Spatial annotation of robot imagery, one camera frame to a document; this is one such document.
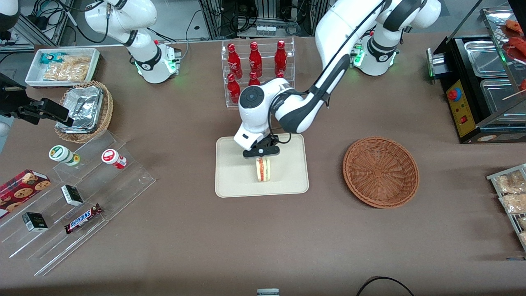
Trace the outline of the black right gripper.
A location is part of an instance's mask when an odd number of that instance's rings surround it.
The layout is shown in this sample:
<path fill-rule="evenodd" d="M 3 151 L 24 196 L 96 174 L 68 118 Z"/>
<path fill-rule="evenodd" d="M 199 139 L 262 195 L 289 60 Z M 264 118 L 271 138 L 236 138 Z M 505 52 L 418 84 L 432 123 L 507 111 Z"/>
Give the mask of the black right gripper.
<path fill-rule="evenodd" d="M 72 127 L 74 120 L 68 116 L 69 110 L 53 100 L 42 98 L 39 105 L 28 105 L 26 87 L 0 74 L 0 114 L 11 117 L 17 112 L 18 118 L 32 125 L 41 119 L 50 119 L 66 127 Z"/>

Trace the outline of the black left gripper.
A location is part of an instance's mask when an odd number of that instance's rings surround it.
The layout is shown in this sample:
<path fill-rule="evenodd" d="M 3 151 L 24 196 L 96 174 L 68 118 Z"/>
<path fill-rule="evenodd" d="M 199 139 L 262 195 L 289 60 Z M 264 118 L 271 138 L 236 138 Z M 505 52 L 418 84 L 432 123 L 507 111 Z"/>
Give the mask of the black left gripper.
<path fill-rule="evenodd" d="M 244 150 L 242 155 L 245 159 L 255 162 L 258 158 L 269 157 L 269 161 L 274 161 L 276 155 L 280 153 L 278 136 L 264 137 L 260 142 L 254 144 L 250 150 Z"/>

